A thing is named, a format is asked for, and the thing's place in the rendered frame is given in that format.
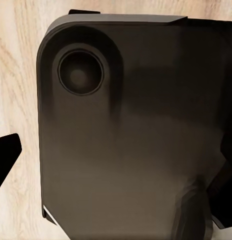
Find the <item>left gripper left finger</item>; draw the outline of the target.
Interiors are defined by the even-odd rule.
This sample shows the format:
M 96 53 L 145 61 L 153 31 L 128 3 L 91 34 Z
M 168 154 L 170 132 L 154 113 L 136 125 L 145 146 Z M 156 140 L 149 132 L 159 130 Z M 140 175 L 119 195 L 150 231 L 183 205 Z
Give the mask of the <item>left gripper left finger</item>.
M 22 153 L 18 133 L 0 137 L 0 187 Z

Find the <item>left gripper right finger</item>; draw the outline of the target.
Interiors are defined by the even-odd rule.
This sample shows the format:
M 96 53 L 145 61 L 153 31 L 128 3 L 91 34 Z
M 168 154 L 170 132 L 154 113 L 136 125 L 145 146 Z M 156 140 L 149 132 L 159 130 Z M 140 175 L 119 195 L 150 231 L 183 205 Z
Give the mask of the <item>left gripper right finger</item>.
M 230 166 L 232 167 L 232 134 L 225 133 L 223 135 L 220 151 L 224 155 L 225 159 L 228 161 Z

